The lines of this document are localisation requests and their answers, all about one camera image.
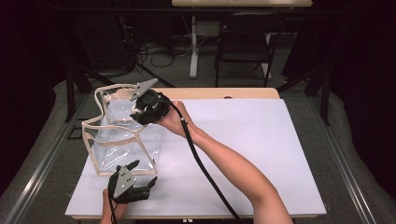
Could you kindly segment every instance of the tripod leg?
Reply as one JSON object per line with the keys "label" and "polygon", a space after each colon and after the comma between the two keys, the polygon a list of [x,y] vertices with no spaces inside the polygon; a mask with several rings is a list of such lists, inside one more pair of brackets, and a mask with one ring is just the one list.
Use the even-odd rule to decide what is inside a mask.
{"label": "tripod leg", "polygon": [[75,95],[74,95],[74,81],[73,73],[69,68],[66,75],[66,89],[67,89],[67,117],[64,122],[69,122],[75,113]]}

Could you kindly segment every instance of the cable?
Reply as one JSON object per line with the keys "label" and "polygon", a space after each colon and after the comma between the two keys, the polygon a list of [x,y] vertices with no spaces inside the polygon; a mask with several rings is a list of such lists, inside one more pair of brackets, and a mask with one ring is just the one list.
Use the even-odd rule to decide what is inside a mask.
{"label": "cable", "polygon": [[231,212],[231,214],[233,214],[233,217],[241,224],[244,224],[245,222],[241,219],[240,216],[238,216],[238,214],[233,210],[233,208],[231,207],[231,205],[228,203],[227,199],[224,197],[224,195],[222,194],[221,190],[219,189],[218,185],[216,184],[216,182],[213,180],[212,176],[209,174],[209,172],[206,170],[204,164],[202,163],[196,149],[194,146],[194,143],[192,142],[192,138],[189,132],[189,128],[187,127],[188,123],[187,121],[184,119],[183,115],[181,114],[180,110],[177,108],[177,106],[175,106],[172,102],[170,101],[151,101],[151,102],[147,102],[147,104],[150,103],[165,103],[168,104],[170,106],[172,106],[176,112],[178,113],[178,115],[180,116],[180,121],[181,121],[181,125],[183,127],[184,133],[186,134],[186,139],[189,143],[191,152],[193,157],[195,158],[196,162],[198,163],[198,166],[201,168],[202,172],[204,173],[204,175],[206,176],[207,180],[210,182],[210,184],[212,185],[212,187],[215,189],[216,193],[220,196],[221,200],[223,201],[224,205],[227,207],[227,209]]}
{"label": "cable", "polygon": [[113,208],[113,199],[111,198],[111,195],[108,192],[108,187],[107,187],[107,197],[108,197],[108,203],[110,204],[110,210],[111,210],[111,223],[117,224],[117,217],[116,217],[115,211],[116,211],[116,208],[118,205],[115,208]]}

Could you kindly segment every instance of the transparent plastic container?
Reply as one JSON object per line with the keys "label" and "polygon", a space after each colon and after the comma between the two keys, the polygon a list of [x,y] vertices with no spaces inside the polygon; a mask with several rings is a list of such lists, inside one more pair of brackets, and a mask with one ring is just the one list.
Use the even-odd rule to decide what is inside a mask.
{"label": "transparent plastic container", "polygon": [[112,175],[118,165],[139,160],[133,175],[156,175],[163,127],[141,125],[131,117],[136,85],[116,84],[95,91],[101,115],[82,121],[85,146],[96,173]]}

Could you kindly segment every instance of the gray floor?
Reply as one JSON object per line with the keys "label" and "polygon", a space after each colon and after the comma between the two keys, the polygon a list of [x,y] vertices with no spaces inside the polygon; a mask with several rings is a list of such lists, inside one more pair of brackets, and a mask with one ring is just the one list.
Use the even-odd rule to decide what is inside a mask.
{"label": "gray floor", "polygon": [[[293,38],[284,36],[279,41],[276,52],[272,79],[269,87],[284,83],[280,75],[286,61]],[[190,57],[178,56],[165,68],[155,67],[150,59],[145,61],[151,71],[177,87],[214,87],[214,49],[210,40],[200,47],[198,78],[190,79]],[[154,64],[170,62],[168,56],[156,54]],[[223,75],[237,73],[259,76],[260,71],[253,66],[222,66]],[[136,83],[148,80],[147,73],[139,69],[123,77],[112,78],[117,83]],[[91,80],[94,87],[101,83]],[[257,80],[221,80],[220,86],[260,87]],[[359,160],[351,142],[342,101],[331,94],[329,119],[331,126],[326,127],[318,117],[318,100],[306,98],[302,93],[305,83],[282,92],[290,111],[296,132],[300,138],[305,156],[317,182],[319,192],[328,207],[328,214],[313,219],[298,219],[296,223],[396,223],[396,204],[375,182],[366,166]],[[78,182],[82,165],[87,156],[86,149],[79,139],[67,139],[68,131],[80,123],[77,119],[92,117],[92,97],[76,90],[79,102],[78,113],[68,124],[66,116],[65,83],[55,87],[57,100],[46,126],[38,137],[28,158],[0,199],[1,223],[77,223],[64,215],[70,200],[68,194]],[[33,181],[36,189],[29,189],[35,177],[43,182]]]}

